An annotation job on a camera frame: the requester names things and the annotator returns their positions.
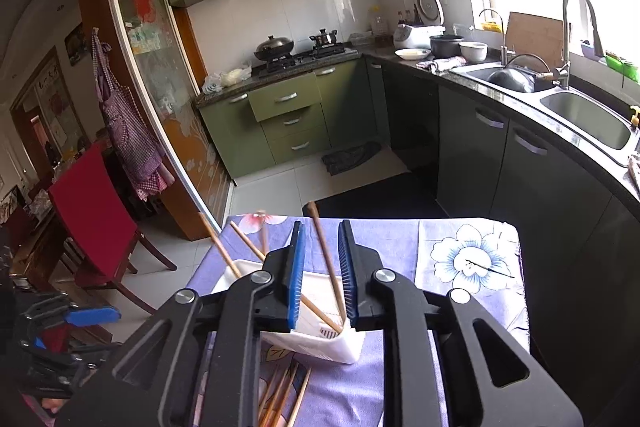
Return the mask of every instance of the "white plate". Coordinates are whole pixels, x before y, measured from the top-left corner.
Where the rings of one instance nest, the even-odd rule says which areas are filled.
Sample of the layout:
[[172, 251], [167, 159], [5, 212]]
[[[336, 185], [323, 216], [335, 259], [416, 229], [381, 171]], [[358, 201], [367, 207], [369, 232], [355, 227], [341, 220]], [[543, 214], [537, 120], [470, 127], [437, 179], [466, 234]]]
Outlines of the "white plate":
[[396, 55], [404, 60], [422, 60], [428, 57], [431, 52], [422, 48], [406, 48], [404, 50], [396, 50]]

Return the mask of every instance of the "red chair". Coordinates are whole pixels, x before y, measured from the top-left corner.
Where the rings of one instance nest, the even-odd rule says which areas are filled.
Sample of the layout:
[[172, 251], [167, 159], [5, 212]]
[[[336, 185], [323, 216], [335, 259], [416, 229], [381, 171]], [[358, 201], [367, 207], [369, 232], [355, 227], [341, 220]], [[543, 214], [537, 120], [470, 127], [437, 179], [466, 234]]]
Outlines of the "red chair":
[[76, 284], [86, 290], [115, 288], [143, 310], [155, 312], [122, 284], [127, 268], [138, 272], [129, 256], [140, 241], [169, 270], [177, 267], [149, 242], [129, 216], [111, 184], [98, 144], [51, 185], [49, 198], [84, 254], [74, 276]]

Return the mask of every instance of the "open rice cooker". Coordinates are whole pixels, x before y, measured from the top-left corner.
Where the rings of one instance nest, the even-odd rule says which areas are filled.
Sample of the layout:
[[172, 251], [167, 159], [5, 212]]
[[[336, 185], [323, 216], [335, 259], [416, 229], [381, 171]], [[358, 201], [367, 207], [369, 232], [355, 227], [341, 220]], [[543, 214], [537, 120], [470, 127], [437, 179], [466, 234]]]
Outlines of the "open rice cooker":
[[430, 50], [431, 37], [444, 34], [444, 13], [440, 0], [415, 0], [415, 5], [424, 26], [399, 24], [394, 32], [394, 46], [397, 50], [406, 48]]

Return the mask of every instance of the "white plastic basket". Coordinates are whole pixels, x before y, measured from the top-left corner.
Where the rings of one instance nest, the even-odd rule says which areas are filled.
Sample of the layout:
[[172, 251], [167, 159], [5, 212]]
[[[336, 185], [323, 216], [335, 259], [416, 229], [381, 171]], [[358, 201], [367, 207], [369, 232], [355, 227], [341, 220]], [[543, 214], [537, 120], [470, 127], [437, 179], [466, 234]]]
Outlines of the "white plastic basket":
[[[262, 263], [238, 259], [234, 264], [242, 275], [247, 275], [262, 269]], [[236, 276], [227, 267], [222, 277], [214, 286], [211, 293], [222, 292], [236, 281]], [[304, 272], [302, 278], [302, 293], [313, 304], [318, 306], [329, 318], [340, 324], [340, 314], [335, 302], [334, 291], [328, 275]], [[338, 334], [321, 319], [319, 319], [304, 304], [300, 304], [300, 315], [296, 329], [291, 333], [263, 333], [262, 337], [271, 344], [316, 357], [332, 360], [333, 362], [354, 363], [360, 358], [364, 331], [351, 328], [349, 320], [344, 325], [342, 333]]]

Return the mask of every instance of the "purple tablecloth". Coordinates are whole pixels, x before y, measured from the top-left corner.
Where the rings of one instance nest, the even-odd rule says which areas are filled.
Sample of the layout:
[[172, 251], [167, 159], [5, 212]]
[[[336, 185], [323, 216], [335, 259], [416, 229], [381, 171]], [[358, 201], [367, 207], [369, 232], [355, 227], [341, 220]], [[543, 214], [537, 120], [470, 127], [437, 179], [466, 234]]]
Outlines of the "purple tablecloth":
[[[241, 218], [234, 216], [230, 219], [239, 223]], [[295, 221], [305, 223], [305, 270], [326, 273], [311, 219], [287, 217], [278, 225], [266, 225], [270, 249], [287, 244]], [[340, 221], [322, 219], [334, 267], [339, 267], [337, 233]], [[445, 294], [452, 287], [470, 291], [522, 346], [529, 348], [520, 247], [513, 227], [487, 219], [351, 219], [351, 226], [356, 242], [377, 250], [385, 267], [436, 293]], [[259, 247], [260, 233], [248, 235]], [[254, 254], [228, 223], [221, 239], [233, 259], [256, 261]], [[188, 286], [200, 295], [206, 295], [224, 269], [222, 258], [215, 248], [211, 248]], [[265, 345], [260, 366], [260, 395], [276, 368], [281, 372], [292, 356], [300, 363], [300, 368], [279, 426], [286, 425], [309, 367], [312, 374], [296, 420], [297, 426], [379, 425], [383, 410], [383, 344], [380, 331], [366, 334], [360, 360], [352, 365], [292, 354]]]

